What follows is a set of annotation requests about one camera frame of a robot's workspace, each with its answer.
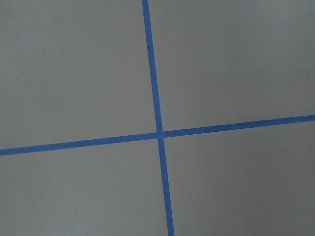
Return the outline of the long blue tape strip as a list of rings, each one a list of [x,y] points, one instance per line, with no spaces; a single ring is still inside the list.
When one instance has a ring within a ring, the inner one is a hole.
[[[162,125],[161,109],[160,109],[158,78],[157,78],[157,70],[156,70],[156,62],[155,62],[155,54],[154,54],[151,17],[150,17],[150,10],[149,10],[149,2],[147,0],[142,1],[142,8],[143,8],[148,63],[149,63],[149,69],[150,69],[151,87],[152,87],[152,95],[153,95],[153,105],[154,105],[154,113],[155,113],[157,144],[158,144],[158,151],[159,151],[159,162],[160,162],[161,179],[162,179],[162,187],[163,187],[163,198],[164,198],[164,206],[165,206],[167,232],[169,236],[173,236],[175,234],[175,231],[174,231],[172,204],[171,204],[169,179],[168,179],[167,158],[166,158],[166,152],[165,152],[164,132],[163,132],[163,125]]]

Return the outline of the crossing blue tape strip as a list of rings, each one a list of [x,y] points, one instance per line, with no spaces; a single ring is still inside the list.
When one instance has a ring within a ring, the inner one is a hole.
[[[285,125],[285,124],[292,124],[292,123],[311,122],[314,120],[315,120],[314,115],[259,120],[259,121],[250,121],[250,122],[242,122],[242,123],[234,123],[234,124],[223,124],[223,125],[205,126],[205,127],[198,127],[198,128],[170,130],[170,131],[164,131],[163,136],[165,138],[180,137],[180,136],[189,136],[189,135],[196,135],[196,134],[259,128],[259,127],[266,127],[266,126]],[[83,147],[101,146],[101,145],[108,145],[108,144],[153,140],[157,138],[158,138],[158,134],[156,132],[143,133],[143,134],[107,137],[107,138],[81,140],[81,141],[55,143],[55,144],[45,144],[45,145],[28,146],[28,147],[6,148],[6,149],[1,149],[0,154],[1,156],[7,156],[7,155],[16,155],[16,154],[24,154],[24,153],[35,153],[35,152],[53,151],[53,150],[70,149],[70,148],[83,148]]]

